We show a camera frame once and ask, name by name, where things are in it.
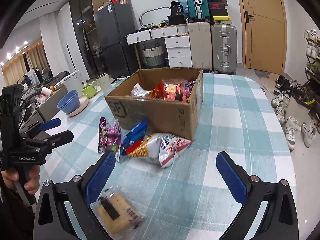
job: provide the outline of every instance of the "barcode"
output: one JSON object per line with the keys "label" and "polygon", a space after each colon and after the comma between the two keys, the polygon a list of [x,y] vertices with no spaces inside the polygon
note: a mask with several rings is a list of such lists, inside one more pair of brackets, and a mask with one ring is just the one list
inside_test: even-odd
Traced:
{"label": "barcode", "polygon": [[127,207],[125,212],[133,219],[136,220],[138,218],[138,215],[135,214],[135,212],[132,210],[131,207]]}

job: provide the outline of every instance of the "cup handle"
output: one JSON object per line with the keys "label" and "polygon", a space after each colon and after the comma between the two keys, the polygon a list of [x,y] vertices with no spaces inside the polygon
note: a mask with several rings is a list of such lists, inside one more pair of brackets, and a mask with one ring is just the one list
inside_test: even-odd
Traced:
{"label": "cup handle", "polygon": [[93,81],[93,82],[91,83],[91,85],[96,89],[96,92],[97,92],[97,89],[98,89],[98,83],[97,83],[96,81]]}

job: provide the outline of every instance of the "checkered tablecloth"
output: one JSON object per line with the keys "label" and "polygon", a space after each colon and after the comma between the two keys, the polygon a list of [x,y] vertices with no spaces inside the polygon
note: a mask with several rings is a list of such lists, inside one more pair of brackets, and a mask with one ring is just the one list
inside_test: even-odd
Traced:
{"label": "checkered tablecloth", "polygon": [[[64,126],[74,133],[74,141],[47,157],[41,183],[69,181],[96,163],[101,156],[97,153],[101,116],[111,124],[115,121],[102,95]],[[263,181],[287,179],[295,196],[285,136],[260,86],[241,76],[204,74],[204,101],[193,144],[166,169],[125,157],[105,185],[120,186],[128,202],[144,215],[131,239],[219,239],[241,208],[216,168],[220,151]],[[261,205],[247,239],[254,236],[265,206]],[[70,206],[68,212],[85,239]]]}

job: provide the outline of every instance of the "door frame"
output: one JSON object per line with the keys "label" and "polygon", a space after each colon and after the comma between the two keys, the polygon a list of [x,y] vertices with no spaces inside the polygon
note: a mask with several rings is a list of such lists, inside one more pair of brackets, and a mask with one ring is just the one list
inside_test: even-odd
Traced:
{"label": "door frame", "polygon": [[[287,57],[287,16],[285,13],[284,8],[284,1],[281,0],[283,15],[284,15],[284,57],[283,57],[283,66],[282,66],[282,73],[284,73],[285,69],[285,61]],[[247,41],[246,41],[246,21],[245,21],[245,14],[244,14],[244,4],[243,0],[239,0],[240,6],[240,15],[241,15],[241,25],[242,25],[242,64],[245,67],[245,60],[246,60],[246,51],[247,51]]]}

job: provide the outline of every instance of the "black door handle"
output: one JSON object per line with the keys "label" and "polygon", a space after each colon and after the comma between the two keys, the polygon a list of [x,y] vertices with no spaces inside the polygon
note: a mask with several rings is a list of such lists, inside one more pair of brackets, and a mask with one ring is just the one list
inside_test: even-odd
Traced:
{"label": "black door handle", "polygon": [[250,22],[249,22],[249,17],[253,18],[254,16],[253,16],[253,15],[249,15],[248,11],[245,11],[245,21],[246,21],[247,23],[250,23]]}

